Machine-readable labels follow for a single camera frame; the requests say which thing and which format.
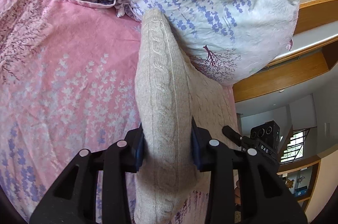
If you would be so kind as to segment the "beige cable-knit sweater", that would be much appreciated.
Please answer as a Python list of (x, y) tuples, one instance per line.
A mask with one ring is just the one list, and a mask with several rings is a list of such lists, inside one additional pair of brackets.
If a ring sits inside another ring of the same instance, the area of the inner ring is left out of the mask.
[(204, 223), (210, 174), (193, 163), (191, 125), (234, 148), (222, 133), (224, 126), (237, 128), (234, 99), (191, 64), (158, 9), (142, 18), (135, 96), (146, 141), (135, 222)]

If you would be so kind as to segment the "window with metal grille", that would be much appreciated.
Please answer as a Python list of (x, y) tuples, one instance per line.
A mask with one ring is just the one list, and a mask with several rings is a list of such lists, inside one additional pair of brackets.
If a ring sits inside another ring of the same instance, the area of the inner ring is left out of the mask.
[(309, 131), (309, 128), (293, 131), (293, 135), (290, 138), (289, 143), (286, 145), (286, 149), (282, 152), (280, 159), (281, 164), (293, 163), (303, 157), (305, 142)]

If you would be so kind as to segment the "blue box on shelf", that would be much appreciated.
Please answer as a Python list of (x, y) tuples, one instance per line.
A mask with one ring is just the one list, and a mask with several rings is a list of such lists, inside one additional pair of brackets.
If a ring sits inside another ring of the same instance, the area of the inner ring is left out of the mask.
[(294, 190), (294, 196), (295, 197), (301, 197), (301, 196), (304, 196), (308, 191), (308, 186), (302, 186), (302, 187), (299, 187), (299, 188), (296, 188)]

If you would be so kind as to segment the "wooden shelf unit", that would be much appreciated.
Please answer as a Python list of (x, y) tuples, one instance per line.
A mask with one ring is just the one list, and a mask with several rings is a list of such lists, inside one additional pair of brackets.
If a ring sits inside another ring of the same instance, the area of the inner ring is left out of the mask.
[(287, 188), (293, 196), (296, 188), (308, 186), (308, 191), (304, 196), (294, 196), (303, 211), (306, 211), (313, 195), (320, 170), (320, 162), (320, 157), (314, 155), (309, 158), (296, 160), (293, 163), (282, 164), (279, 167), (277, 174), (286, 183)]

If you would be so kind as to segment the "wooden headboard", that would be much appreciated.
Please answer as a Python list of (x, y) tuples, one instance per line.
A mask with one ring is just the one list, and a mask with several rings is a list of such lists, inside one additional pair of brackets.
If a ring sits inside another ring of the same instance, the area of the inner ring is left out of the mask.
[(293, 50), (262, 72), (233, 86), (234, 100), (243, 102), (283, 90), (325, 74), (337, 65), (337, 0), (300, 5)]

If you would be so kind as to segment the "floral pillow with green clover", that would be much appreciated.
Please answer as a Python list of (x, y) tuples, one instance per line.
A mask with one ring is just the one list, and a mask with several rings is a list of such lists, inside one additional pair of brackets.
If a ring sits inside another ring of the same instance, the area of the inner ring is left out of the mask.
[(223, 85), (292, 47), (300, 0), (116, 0), (118, 16), (164, 13), (194, 66)]

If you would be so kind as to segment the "pink lavender print bedsheet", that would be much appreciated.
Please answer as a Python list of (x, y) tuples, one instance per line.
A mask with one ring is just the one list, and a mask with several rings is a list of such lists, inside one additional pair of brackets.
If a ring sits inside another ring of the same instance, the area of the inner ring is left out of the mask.
[(25, 221), (80, 150), (139, 126), (140, 31), (113, 9), (1, 0), (1, 188)]

